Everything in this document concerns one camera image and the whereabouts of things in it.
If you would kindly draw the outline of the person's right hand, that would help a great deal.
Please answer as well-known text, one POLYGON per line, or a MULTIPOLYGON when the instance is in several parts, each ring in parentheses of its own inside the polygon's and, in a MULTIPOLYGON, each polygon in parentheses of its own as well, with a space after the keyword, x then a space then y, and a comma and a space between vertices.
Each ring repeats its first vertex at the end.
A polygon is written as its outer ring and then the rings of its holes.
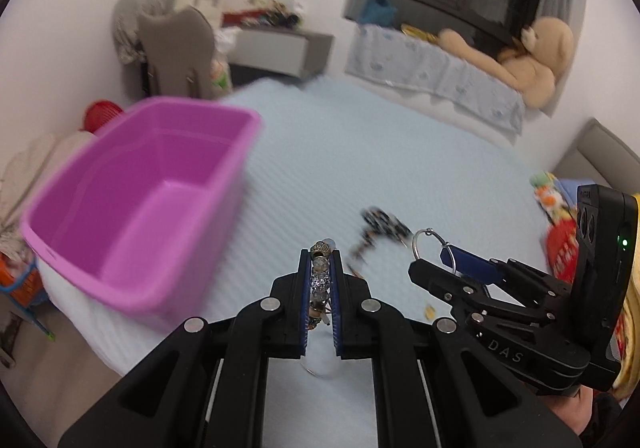
POLYGON ((576 435, 585 431, 592 414, 592 388, 582 386, 574 396, 540 396, 539 399, 576 435))

